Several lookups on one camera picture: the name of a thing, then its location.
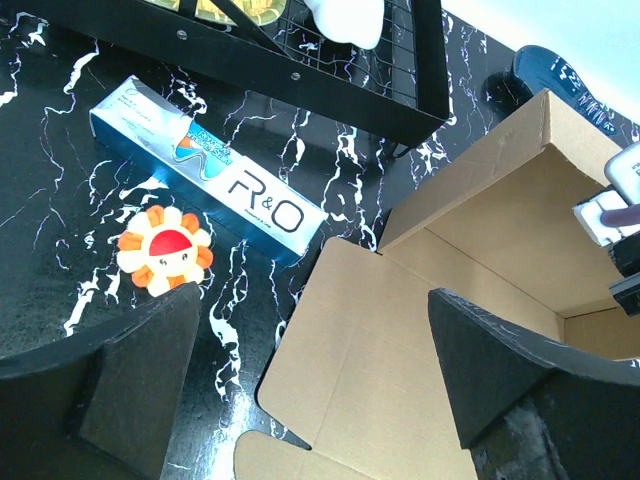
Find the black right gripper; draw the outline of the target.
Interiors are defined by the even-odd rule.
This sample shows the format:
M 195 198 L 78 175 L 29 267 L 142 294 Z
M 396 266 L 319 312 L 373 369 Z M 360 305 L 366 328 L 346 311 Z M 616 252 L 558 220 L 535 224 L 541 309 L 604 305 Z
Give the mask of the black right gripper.
M 628 316 L 639 314 L 639 235 L 626 237 L 608 249 L 622 279 L 609 287 L 614 300 Z

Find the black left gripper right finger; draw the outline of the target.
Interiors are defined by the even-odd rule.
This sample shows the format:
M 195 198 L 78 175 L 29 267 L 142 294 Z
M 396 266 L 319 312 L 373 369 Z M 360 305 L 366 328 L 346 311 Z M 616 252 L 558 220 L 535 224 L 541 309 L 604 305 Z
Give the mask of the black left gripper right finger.
M 478 478 L 638 478 L 637 360 L 575 349 L 445 288 L 429 292 L 428 317 Z

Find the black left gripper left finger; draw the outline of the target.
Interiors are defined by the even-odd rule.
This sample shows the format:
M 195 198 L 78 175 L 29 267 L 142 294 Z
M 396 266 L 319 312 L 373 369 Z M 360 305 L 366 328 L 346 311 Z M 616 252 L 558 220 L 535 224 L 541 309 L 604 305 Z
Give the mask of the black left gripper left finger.
M 1 361 L 4 479 L 157 479 L 200 322 L 186 283 Z

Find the orange flower toy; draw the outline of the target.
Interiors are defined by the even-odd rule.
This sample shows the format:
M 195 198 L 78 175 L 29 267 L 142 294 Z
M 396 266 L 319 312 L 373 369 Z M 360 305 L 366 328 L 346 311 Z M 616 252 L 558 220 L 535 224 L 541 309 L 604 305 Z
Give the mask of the orange flower toy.
M 201 283 L 214 262 L 211 236 L 199 217 L 153 205 L 132 217 L 119 236 L 118 267 L 133 284 L 159 297 L 185 283 Z

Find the brown cardboard box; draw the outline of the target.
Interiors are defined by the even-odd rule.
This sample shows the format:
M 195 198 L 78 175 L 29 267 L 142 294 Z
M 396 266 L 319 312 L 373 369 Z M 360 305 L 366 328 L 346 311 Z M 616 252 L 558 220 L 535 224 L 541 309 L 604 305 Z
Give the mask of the brown cardboard box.
M 573 207 L 618 145 L 551 92 L 526 102 L 396 206 L 377 252 L 325 244 L 257 391 L 300 446 L 248 431 L 239 479 L 472 479 L 427 314 L 448 288 L 552 340 L 639 356 L 620 277 Z

